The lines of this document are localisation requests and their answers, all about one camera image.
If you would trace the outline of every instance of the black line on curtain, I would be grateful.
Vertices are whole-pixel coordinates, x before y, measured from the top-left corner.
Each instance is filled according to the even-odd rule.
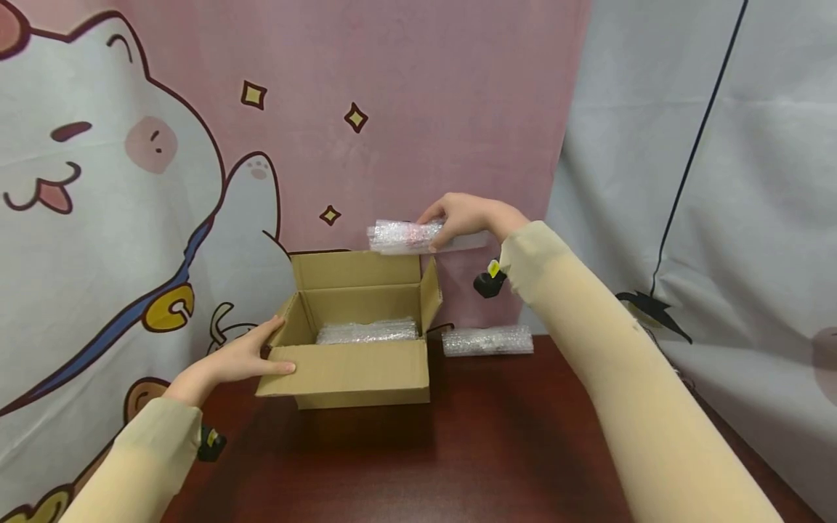
[[[689,153],[689,161],[686,162],[686,169],[683,171],[683,177],[680,179],[680,186],[677,188],[675,202],[674,205],[671,206],[671,213],[669,213],[669,221],[665,224],[663,239],[660,242],[660,252],[657,254],[657,267],[656,269],[654,269],[654,274],[651,276],[651,291],[649,295],[652,298],[654,297],[654,290],[657,287],[657,273],[660,272],[660,264],[663,263],[663,247],[665,247],[665,241],[669,237],[669,231],[671,230],[671,222],[674,221],[675,212],[677,211],[677,205],[680,203],[680,195],[683,194],[683,187],[686,186],[686,178],[688,178],[689,176],[691,164],[695,160],[695,154],[697,153],[697,147],[701,144],[703,130],[706,128],[706,122],[709,120],[709,114],[712,112],[712,106],[715,104],[715,98],[717,97],[718,90],[721,87],[721,81],[724,78],[724,73],[727,71],[727,63],[730,60],[732,48],[735,46],[735,41],[738,37],[738,29],[741,28],[741,21],[744,19],[744,13],[747,11],[748,4],[749,0],[744,0],[741,5],[741,11],[738,13],[738,20],[735,22],[735,29],[732,30],[732,38],[730,38],[730,43],[727,46],[727,54],[724,55],[724,61],[721,64],[721,71],[718,72],[718,77],[715,80],[715,88],[712,89],[712,96],[709,97],[709,104],[706,106],[706,112],[703,113],[703,120],[701,120],[701,127],[697,130],[695,143],[691,146],[691,153]]]

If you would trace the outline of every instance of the dark red table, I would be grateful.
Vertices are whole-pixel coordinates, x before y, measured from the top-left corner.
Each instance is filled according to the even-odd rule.
[[[548,338],[533,356],[445,359],[430,350],[429,405],[297,412],[220,387],[206,424],[229,438],[195,464],[164,521],[630,521],[586,392]],[[719,428],[785,520],[819,521]]]

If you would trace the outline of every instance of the bubble wrap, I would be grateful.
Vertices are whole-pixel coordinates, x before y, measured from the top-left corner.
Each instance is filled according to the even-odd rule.
[[[531,332],[525,325],[489,329],[453,329],[442,334],[445,356],[532,354]]]
[[[336,343],[370,343],[373,341],[416,340],[416,322],[412,318],[402,320],[381,320],[368,325],[346,323],[341,325],[326,324],[317,334],[317,345]]]
[[[428,254],[430,242],[442,230],[444,222],[433,221],[425,225],[411,222],[377,220],[367,228],[369,248],[381,254]],[[478,249],[488,244],[488,233],[467,234],[454,238],[439,252]]]

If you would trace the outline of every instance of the yellow star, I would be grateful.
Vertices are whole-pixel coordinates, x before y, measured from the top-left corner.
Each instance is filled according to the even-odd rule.
[[[369,117],[366,116],[363,113],[363,111],[357,107],[357,104],[355,102],[352,102],[352,108],[349,110],[349,112],[346,113],[345,116],[343,116],[343,120],[345,120],[347,124],[352,126],[352,129],[356,133],[360,133],[361,129],[363,129],[363,126],[366,125],[367,120],[369,120]]]
[[[259,110],[264,110],[264,96],[267,95],[267,88],[261,85],[256,85],[244,81],[244,87],[241,90],[241,103],[255,107]]]
[[[337,211],[337,209],[329,205],[328,207],[326,207],[326,210],[323,211],[320,215],[320,220],[328,223],[328,226],[331,227],[332,225],[334,225],[334,222],[336,222],[340,216],[342,216],[342,214],[340,214]]]

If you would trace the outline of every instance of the cartoon cat backdrop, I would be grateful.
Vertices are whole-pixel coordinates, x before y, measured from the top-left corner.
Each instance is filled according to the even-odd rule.
[[[542,217],[586,17],[0,0],[0,520],[57,519],[143,402],[294,291],[288,253],[448,190]],[[440,258],[440,322],[516,320],[470,288],[496,250]]]

